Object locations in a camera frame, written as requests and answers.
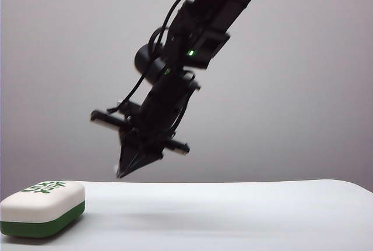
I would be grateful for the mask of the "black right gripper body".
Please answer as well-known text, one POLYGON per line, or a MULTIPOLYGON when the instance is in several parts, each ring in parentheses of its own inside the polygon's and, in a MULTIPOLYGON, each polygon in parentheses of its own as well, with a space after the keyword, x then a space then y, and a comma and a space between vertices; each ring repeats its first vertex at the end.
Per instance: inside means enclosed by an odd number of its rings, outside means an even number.
POLYGON ((191 70, 173 70, 162 74, 141 105, 129 101, 120 107, 124 119, 94 110, 90 120, 118 130, 121 144, 136 152, 150 154, 169 149, 187 154, 189 146, 173 137, 191 95, 199 89, 191 70))

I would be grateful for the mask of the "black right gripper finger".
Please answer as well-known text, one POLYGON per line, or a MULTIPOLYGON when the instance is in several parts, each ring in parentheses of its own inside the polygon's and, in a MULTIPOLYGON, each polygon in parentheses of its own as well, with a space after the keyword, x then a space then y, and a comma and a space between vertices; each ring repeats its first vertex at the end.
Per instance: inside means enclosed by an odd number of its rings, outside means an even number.
POLYGON ((161 160, 162 158, 163 158, 162 152, 155 151, 155 152, 145 153, 144 151, 139 150, 138 160, 137 162, 135 162, 135 171, 155 161, 161 160))
POLYGON ((137 162, 139 155, 139 146, 134 142, 134 140, 132 140, 130 135, 120 133, 119 137, 121 151, 116 177, 121 179, 135 170, 135 162, 137 162))

